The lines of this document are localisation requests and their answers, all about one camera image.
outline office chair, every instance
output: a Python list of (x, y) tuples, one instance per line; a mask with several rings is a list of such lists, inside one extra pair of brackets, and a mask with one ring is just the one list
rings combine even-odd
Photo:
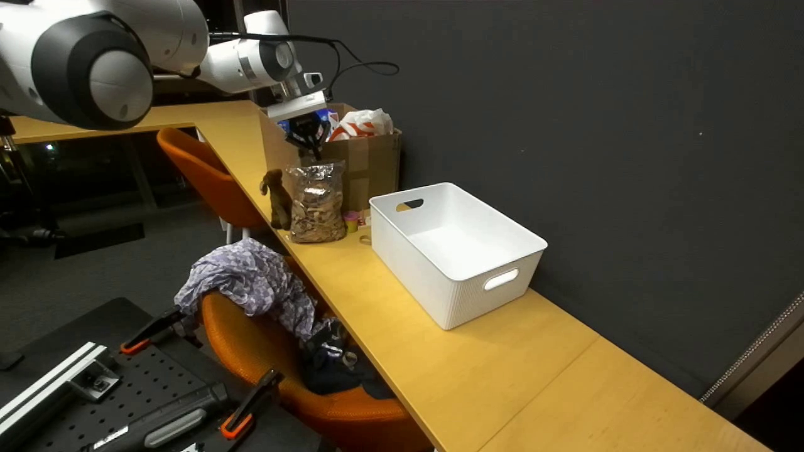
[(361, 387), (315, 394), (301, 384), (300, 343), (273, 315), (245, 315), (218, 292), (202, 300), (203, 335), (217, 361), (256, 384), (268, 369), (284, 371), (279, 401), (345, 452), (424, 452), (422, 428), (398, 398), (371, 398)]
[(178, 128), (162, 128), (155, 142), (196, 189), (203, 202), (227, 222), (227, 243), (232, 243), (232, 226), (245, 232), (268, 229), (208, 142)]

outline pegboard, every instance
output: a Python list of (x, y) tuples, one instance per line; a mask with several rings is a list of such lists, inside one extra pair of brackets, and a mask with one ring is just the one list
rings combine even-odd
[(110, 369), (120, 376), (114, 391), (95, 405), (80, 397), (56, 398), (56, 413), (30, 420), (34, 423), (27, 432), (35, 433), (18, 437), (18, 450), (79, 452), (155, 412), (158, 406), (165, 406), (173, 398), (208, 384), (163, 354), (158, 345), (149, 345), (128, 359), (118, 357), (114, 359)]

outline white plastic bin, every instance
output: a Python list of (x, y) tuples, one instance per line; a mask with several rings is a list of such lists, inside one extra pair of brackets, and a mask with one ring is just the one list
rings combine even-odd
[(547, 243), (454, 184), (369, 197), (371, 248), (443, 329), (531, 285)]

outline patterned fabric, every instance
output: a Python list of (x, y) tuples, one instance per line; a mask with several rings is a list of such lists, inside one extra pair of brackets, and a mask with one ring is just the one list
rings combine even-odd
[(198, 320), (198, 303), (207, 292), (221, 292), (245, 309), (246, 315), (277, 313), (282, 325), (307, 342), (333, 319), (317, 319), (317, 298), (305, 280), (284, 266), (284, 258), (253, 241), (242, 239), (202, 256), (173, 297), (189, 323)]

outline storage bin handle cutout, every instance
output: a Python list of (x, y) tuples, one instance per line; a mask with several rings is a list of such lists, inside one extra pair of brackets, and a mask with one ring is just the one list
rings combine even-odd
[(521, 268), (502, 270), (502, 274), (498, 274), (498, 276), (490, 276), (490, 278), (482, 283), (482, 289), (486, 289), (486, 292), (492, 292), (492, 289), (498, 289), (498, 285), (502, 285), (502, 283), (515, 280), (518, 276), (521, 276)]
[(412, 207), (422, 207), (424, 197), (412, 197), (412, 200), (402, 200), (398, 202), (398, 210), (412, 210)]

